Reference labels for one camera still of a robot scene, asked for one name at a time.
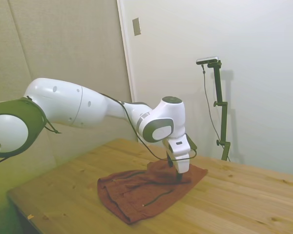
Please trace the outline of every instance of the circular joint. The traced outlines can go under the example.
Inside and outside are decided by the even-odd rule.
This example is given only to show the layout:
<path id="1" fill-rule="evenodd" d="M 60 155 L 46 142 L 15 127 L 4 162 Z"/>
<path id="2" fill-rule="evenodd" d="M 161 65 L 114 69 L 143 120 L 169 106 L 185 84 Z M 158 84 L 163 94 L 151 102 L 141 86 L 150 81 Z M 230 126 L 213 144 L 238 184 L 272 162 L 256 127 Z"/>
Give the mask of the circular joint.
<path id="1" fill-rule="evenodd" d="M 162 98 L 164 102 L 171 103 L 171 104 L 179 104 L 182 101 L 177 97 L 164 97 Z"/>

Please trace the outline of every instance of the black metal stand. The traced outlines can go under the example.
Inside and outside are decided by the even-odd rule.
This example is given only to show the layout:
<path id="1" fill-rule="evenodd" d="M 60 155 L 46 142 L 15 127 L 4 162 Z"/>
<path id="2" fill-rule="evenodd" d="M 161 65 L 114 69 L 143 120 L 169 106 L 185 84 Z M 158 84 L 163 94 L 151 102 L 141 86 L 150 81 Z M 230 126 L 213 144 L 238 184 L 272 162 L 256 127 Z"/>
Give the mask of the black metal stand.
<path id="1" fill-rule="evenodd" d="M 224 147 L 221 160 L 227 160 L 229 149 L 230 149 L 230 142 L 226 141 L 228 103 L 226 101 L 223 101 L 223 96 L 221 92 L 221 81 L 220 81 L 220 71 L 219 71 L 221 68 L 221 61 L 218 60 L 217 62 L 208 63 L 207 67 L 214 69 L 216 96 L 217 96 L 217 101 L 214 102 L 214 106 L 222 107 L 220 141 L 217 140 L 216 144 L 222 145 Z"/>

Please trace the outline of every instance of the wooden table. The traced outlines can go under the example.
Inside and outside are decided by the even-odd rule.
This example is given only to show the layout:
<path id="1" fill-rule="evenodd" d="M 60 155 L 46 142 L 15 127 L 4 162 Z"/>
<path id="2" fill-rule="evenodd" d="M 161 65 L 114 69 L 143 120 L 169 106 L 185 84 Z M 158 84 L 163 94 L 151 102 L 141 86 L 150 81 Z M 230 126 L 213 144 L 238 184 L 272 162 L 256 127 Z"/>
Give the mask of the wooden table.
<path id="1" fill-rule="evenodd" d="M 293 234 L 293 175 L 199 156 L 191 163 L 209 173 L 183 199 L 154 218 L 123 223 L 101 204 L 94 185 L 150 161 L 142 145 L 118 139 L 12 189 L 9 197 L 43 234 Z"/>

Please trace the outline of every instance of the towel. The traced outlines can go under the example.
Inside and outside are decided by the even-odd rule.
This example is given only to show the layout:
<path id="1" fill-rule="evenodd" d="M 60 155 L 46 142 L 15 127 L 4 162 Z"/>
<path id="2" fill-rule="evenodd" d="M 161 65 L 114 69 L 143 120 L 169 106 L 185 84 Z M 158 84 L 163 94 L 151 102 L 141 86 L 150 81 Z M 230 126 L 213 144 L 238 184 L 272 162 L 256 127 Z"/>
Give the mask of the towel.
<path id="1" fill-rule="evenodd" d="M 167 161 L 150 162 L 146 170 L 111 174 L 97 182 L 101 202 L 127 224 L 154 217 L 189 192 L 207 170 L 190 164 L 177 179 L 177 171 Z"/>

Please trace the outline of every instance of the wall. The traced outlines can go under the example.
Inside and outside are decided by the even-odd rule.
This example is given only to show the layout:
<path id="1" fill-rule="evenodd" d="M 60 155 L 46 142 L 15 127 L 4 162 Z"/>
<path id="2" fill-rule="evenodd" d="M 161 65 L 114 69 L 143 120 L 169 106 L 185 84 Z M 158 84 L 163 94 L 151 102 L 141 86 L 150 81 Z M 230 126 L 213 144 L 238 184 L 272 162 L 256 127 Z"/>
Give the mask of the wall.
<path id="1" fill-rule="evenodd" d="M 293 173 L 293 0 L 120 0 L 136 101 L 177 96 L 198 153 L 221 158 L 198 58 L 218 55 L 232 161 Z M 142 34 L 134 36 L 139 17 Z M 212 118 L 220 131 L 213 73 Z"/>
<path id="2" fill-rule="evenodd" d="M 22 97 L 35 78 L 78 83 L 130 101 L 115 1 L 0 0 L 0 101 Z M 21 233 L 6 192 L 114 138 L 134 139 L 122 120 L 92 130 L 56 126 L 0 163 L 0 234 Z"/>

